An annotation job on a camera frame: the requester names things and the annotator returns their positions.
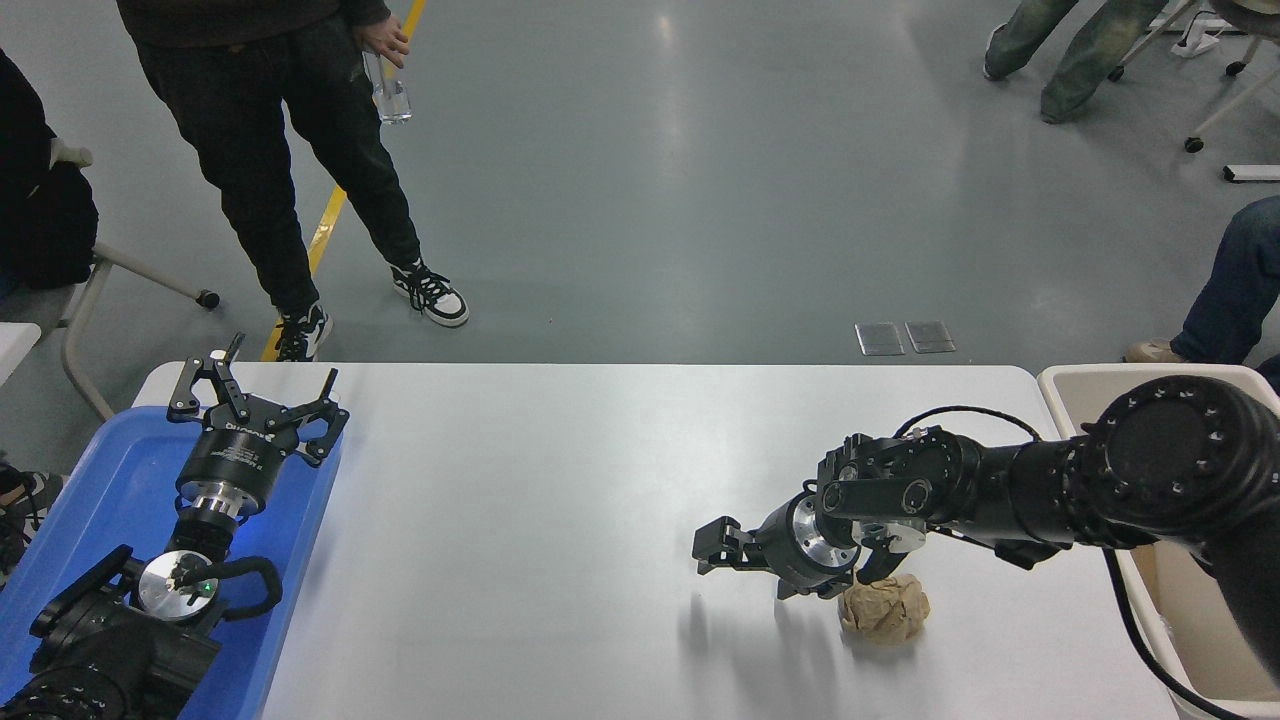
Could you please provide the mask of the standing person's left hand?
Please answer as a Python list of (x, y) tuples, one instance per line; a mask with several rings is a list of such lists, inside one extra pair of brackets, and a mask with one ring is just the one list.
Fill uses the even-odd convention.
[(396, 14), (370, 24), (353, 26), (351, 32), (360, 50), (388, 60), (397, 69), (404, 68), (404, 59), (410, 55), (410, 37)]

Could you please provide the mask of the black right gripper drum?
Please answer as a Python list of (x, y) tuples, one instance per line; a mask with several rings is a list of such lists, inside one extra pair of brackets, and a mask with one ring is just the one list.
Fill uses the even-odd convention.
[(756, 533), (769, 570), (780, 579), (817, 585), (817, 570), (809, 555), (817, 542), (812, 496), (795, 496), (765, 518)]

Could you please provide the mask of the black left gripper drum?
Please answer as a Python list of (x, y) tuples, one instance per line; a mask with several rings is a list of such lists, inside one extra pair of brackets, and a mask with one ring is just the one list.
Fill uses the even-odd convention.
[(257, 514), (266, 506), (289, 454), (298, 445), (298, 421), (289, 409), (247, 397), (242, 419), (230, 404), (204, 414), (202, 432), (175, 482), (191, 505), (224, 514)]

